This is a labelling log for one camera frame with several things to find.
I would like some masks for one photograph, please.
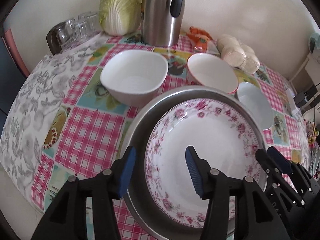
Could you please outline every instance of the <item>gray floral pattern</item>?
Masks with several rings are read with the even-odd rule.
[[[30,203],[31,185],[41,158],[40,145],[73,82],[108,38],[99,34],[65,53],[46,55],[12,104],[0,139],[0,162]]]

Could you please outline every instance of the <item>stainless steel basin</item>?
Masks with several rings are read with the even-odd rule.
[[[140,226],[159,240],[195,240],[200,238],[202,231],[201,228],[191,228],[175,222],[158,208],[149,193],[144,172],[146,145],[158,120],[175,105],[194,98],[216,99],[232,106],[251,125],[259,147],[266,149],[263,135],[251,114],[235,98],[222,91],[203,86],[185,86],[170,90],[148,103],[133,120],[122,145],[121,157],[127,146],[132,145],[137,149],[137,159],[124,201]],[[261,170],[258,184],[262,189],[265,182],[266,174]],[[234,228],[235,219],[231,219],[228,235],[234,232]]]

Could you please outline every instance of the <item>metal pin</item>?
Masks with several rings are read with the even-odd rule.
[[[76,179],[77,179],[77,177],[75,175],[71,175],[68,177],[69,182],[74,182]]]
[[[218,175],[218,174],[219,174],[219,171],[218,171],[217,169],[211,169],[211,170],[210,170],[210,173],[211,173],[212,175]]]
[[[245,176],[244,179],[249,183],[253,182],[253,177],[251,177],[251,176]]]
[[[103,175],[110,175],[112,173],[112,170],[110,170],[110,169],[105,169],[105,170],[103,170],[103,172],[102,172],[102,174]]]

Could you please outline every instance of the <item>table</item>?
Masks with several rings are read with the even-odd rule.
[[[0,140],[0,161],[14,184],[38,210],[45,211],[68,176],[93,177],[119,157],[126,131],[138,109],[116,101],[100,83],[106,62],[126,49],[161,53],[169,74],[158,94],[186,85],[185,64],[194,53],[184,34],[170,49],[140,42],[140,33],[100,35],[69,52],[46,56],[21,88]],[[291,116],[286,79],[261,64],[254,75],[235,69],[240,82],[251,82],[266,95],[275,125],[263,131],[266,143],[287,158],[310,165],[306,127]],[[152,239],[132,218],[123,200],[114,201],[122,239]],[[93,238],[92,203],[87,199],[88,238]]]

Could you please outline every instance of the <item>white bowl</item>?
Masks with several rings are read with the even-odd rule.
[[[236,92],[239,81],[230,65],[211,54],[196,53],[187,62],[187,83],[219,89],[225,93]]]
[[[249,82],[242,82],[239,84],[237,96],[239,101],[252,113],[262,130],[267,130],[272,126],[271,105],[259,88]]]
[[[100,81],[120,103],[143,107],[153,99],[167,73],[165,57],[131,49],[116,54],[106,63]]]

